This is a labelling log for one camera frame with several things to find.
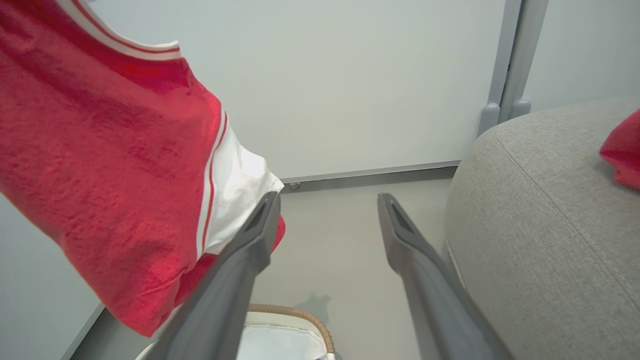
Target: red fabric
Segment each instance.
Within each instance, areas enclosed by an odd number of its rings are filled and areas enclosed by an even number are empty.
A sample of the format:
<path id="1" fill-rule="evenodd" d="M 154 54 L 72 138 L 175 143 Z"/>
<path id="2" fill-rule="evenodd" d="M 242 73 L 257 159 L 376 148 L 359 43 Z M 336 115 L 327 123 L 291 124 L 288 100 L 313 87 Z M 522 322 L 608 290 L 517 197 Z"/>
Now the red fabric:
<path id="1" fill-rule="evenodd" d="M 600 155 L 616 168 L 617 182 L 640 190 L 640 110 L 613 129 Z"/>
<path id="2" fill-rule="evenodd" d="M 0 1 L 0 83 L 0 191 L 151 336 L 215 260 L 196 228 L 219 100 L 184 58 L 122 55 L 44 0 Z"/>

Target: fabric seam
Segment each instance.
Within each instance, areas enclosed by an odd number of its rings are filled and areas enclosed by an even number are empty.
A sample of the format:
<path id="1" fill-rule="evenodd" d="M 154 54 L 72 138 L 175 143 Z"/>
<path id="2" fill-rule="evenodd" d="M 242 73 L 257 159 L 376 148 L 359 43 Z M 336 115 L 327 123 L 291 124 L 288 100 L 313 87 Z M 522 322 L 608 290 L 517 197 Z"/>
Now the fabric seam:
<path id="1" fill-rule="evenodd" d="M 615 286 L 616 284 L 612 284 L 610 280 L 607 279 L 607 276 L 605 276 L 605 280 L 607 281 L 607 283 L 609 285 L 612 286 L 612 289 L 616 292 L 616 294 L 621 295 L 616 288 L 620 288 L 622 290 L 622 292 L 624 293 L 624 295 L 626 295 L 626 298 L 631 301 L 631 304 L 633 304 L 633 306 L 636 309 L 636 312 L 634 312 L 631 307 L 629 307 L 629 305 L 627 304 L 627 301 L 625 301 L 625 297 L 621 297 L 623 300 L 623 304 L 625 305 L 625 307 L 633 314 L 633 317 L 636 319 L 636 321 L 640 321 L 636 315 L 636 313 L 638 311 L 640 311 L 639 306 L 634 302 L 633 298 L 628 294 L 627 290 L 624 288 L 624 286 L 622 286 L 622 284 L 620 283 L 620 280 L 612 273 L 611 269 L 609 268 L 609 266 L 607 266 L 607 261 L 605 261 L 604 259 L 602 259 L 599 255 L 598 252 L 600 252 L 600 248 L 595 245 L 592 244 L 590 241 L 587 240 L 586 236 L 584 236 L 584 234 L 580 231 L 579 227 L 576 226 L 576 224 L 574 224 L 574 222 L 571 220 L 571 218 L 564 213 L 564 211 L 553 201 L 553 199 L 551 198 L 551 196 L 542 188 L 542 186 L 540 186 L 540 184 L 538 184 L 533 177 L 524 169 L 524 167 L 516 161 L 516 159 L 514 159 L 513 155 L 506 149 L 506 147 L 504 146 L 504 144 L 500 141 L 500 138 L 498 137 L 498 131 L 497 129 L 493 132 L 493 136 L 496 140 L 496 142 L 500 145 L 500 147 L 502 148 L 502 150 L 504 151 L 505 154 L 507 154 L 507 156 L 509 156 L 509 159 L 511 159 L 511 161 L 518 167 L 520 168 L 520 170 L 522 171 L 522 173 L 525 175 L 525 177 L 531 181 L 531 183 L 533 183 L 533 185 L 535 185 L 535 188 L 537 188 L 541 193 L 543 193 L 545 195 L 545 197 L 547 198 L 547 200 L 551 203 L 550 206 L 553 210 L 556 210 L 556 212 L 560 213 L 560 215 L 569 223 L 569 225 L 572 228 L 572 232 L 576 233 L 580 239 L 582 241 L 578 241 L 578 244 L 580 245 L 580 248 L 588 255 L 588 258 L 594 262 L 594 264 L 596 266 L 598 266 L 597 262 L 594 260 L 594 257 L 597 258 L 602 264 L 601 266 L 604 267 L 607 271 L 603 272 L 600 271 L 601 274 L 604 275 L 610 275 L 611 277 L 613 277 L 613 279 L 616 281 L 617 286 Z M 595 249 L 591 249 L 591 252 L 594 253 L 595 256 L 590 256 L 589 252 L 584 248 L 582 242 L 587 243 L 590 247 L 594 247 Z M 622 276 L 618 270 L 615 268 L 615 266 L 610 265 L 613 269 L 615 274 L 617 274 L 618 276 L 620 276 L 622 279 L 624 279 L 624 276 Z"/>

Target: red jersey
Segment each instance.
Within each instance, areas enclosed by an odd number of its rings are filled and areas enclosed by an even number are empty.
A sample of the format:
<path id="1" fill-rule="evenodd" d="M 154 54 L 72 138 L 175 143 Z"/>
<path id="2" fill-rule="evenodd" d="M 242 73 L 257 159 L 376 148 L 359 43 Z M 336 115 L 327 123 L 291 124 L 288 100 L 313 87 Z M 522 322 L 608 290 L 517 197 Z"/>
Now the red jersey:
<path id="1" fill-rule="evenodd" d="M 0 79 L 0 191 L 140 334 L 282 188 L 178 43 L 124 38 L 84 0 L 0 0 Z"/>

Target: red cushion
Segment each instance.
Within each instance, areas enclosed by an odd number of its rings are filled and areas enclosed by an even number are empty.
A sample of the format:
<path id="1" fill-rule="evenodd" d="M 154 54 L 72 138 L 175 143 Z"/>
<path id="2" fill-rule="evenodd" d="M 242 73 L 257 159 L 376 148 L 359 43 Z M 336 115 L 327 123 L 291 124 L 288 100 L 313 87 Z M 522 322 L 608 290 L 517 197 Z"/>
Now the red cushion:
<path id="1" fill-rule="evenodd" d="M 640 190 L 640 110 L 611 131 L 600 155 L 616 167 L 617 182 Z"/>

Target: white fabric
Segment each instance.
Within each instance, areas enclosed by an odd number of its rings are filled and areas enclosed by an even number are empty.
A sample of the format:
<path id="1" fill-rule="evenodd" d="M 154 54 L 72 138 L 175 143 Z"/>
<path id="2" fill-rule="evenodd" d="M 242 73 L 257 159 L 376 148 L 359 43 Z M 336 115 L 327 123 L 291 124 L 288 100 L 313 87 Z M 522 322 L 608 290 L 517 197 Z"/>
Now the white fabric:
<path id="1" fill-rule="evenodd" d="M 277 325 L 248 325 L 237 360 L 328 360 L 324 341 L 310 331 Z"/>
<path id="2" fill-rule="evenodd" d="M 284 187 L 269 171 L 264 158 L 240 145 L 228 119 L 220 146 L 216 147 L 211 171 L 213 205 L 204 246 L 204 252 L 211 254 L 222 252 L 264 194 L 279 192 Z M 208 201 L 208 197 L 203 199 L 203 202 Z"/>

